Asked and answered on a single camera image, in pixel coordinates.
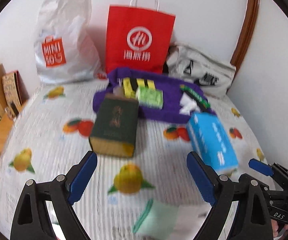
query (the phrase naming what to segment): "brown wooden trim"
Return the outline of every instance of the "brown wooden trim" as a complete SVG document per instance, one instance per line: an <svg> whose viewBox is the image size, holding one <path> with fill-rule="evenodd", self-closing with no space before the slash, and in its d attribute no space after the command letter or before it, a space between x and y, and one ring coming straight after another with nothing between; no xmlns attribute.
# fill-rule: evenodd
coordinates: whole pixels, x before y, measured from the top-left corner
<svg viewBox="0 0 288 240"><path fill-rule="evenodd" d="M239 35L236 49L231 58L231 64L236 67L236 73L245 58L255 29L260 0L248 0L242 30Z"/></svg>

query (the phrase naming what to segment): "dark green book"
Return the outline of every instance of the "dark green book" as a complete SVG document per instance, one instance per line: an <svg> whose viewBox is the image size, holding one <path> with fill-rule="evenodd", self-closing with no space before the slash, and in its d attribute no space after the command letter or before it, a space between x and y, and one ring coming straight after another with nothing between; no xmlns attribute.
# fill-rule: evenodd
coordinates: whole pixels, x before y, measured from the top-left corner
<svg viewBox="0 0 288 240"><path fill-rule="evenodd" d="M137 100L107 94L89 138L93 151L97 154L132 157L138 110Z"/></svg>

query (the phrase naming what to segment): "white wall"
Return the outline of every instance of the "white wall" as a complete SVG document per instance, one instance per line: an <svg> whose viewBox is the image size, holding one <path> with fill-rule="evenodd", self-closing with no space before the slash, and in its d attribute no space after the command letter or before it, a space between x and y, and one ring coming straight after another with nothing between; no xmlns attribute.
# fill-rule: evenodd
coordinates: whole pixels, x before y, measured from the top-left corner
<svg viewBox="0 0 288 240"><path fill-rule="evenodd" d="M43 0L12 0L0 14L0 62L18 69L29 95L39 84L33 56L33 30ZM105 57L110 4L130 0L92 0L93 39ZM174 37L230 60L244 20L247 0L160 0L160 10L176 15Z"/></svg>
<svg viewBox="0 0 288 240"><path fill-rule="evenodd" d="M261 0L254 35L228 93L270 163L288 168L288 18Z"/></svg>

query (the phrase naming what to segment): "haidilao bag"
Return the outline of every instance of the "haidilao bag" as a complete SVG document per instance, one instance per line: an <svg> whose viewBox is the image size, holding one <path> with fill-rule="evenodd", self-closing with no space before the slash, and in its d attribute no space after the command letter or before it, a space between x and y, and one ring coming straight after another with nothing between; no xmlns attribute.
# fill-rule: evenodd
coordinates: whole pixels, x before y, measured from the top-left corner
<svg viewBox="0 0 288 240"><path fill-rule="evenodd" d="M175 16L159 12L159 0L154 10L136 6L109 7L106 73L121 66L162 73Z"/></svg>
<svg viewBox="0 0 288 240"><path fill-rule="evenodd" d="M41 82L87 80L101 71L98 51L88 33L91 12L91 0L44 0L34 42Z"/></svg>

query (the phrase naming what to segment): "metal screw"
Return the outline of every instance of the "metal screw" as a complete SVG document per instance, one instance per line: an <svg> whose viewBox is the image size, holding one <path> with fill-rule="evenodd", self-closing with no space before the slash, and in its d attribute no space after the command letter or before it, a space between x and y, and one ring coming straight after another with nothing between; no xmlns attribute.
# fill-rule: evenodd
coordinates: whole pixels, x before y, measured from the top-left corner
<svg viewBox="0 0 288 240"><path fill-rule="evenodd" d="M251 180L250 182L253 186L257 186L258 185L258 182L254 179Z"/></svg>
<svg viewBox="0 0 288 240"><path fill-rule="evenodd" d="M219 179L221 181L228 181L228 177L226 175L220 175Z"/></svg>
<svg viewBox="0 0 288 240"><path fill-rule="evenodd" d="M26 182L27 186L31 186L33 184L33 179L29 179L27 182Z"/></svg>
<svg viewBox="0 0 288 240"><path fill-rule="evenodd" d="M59 176L57 176L57 181L58 182L61 182L61 181L63 181L65 179L65 176L64 175L59 175Z"/></svg>

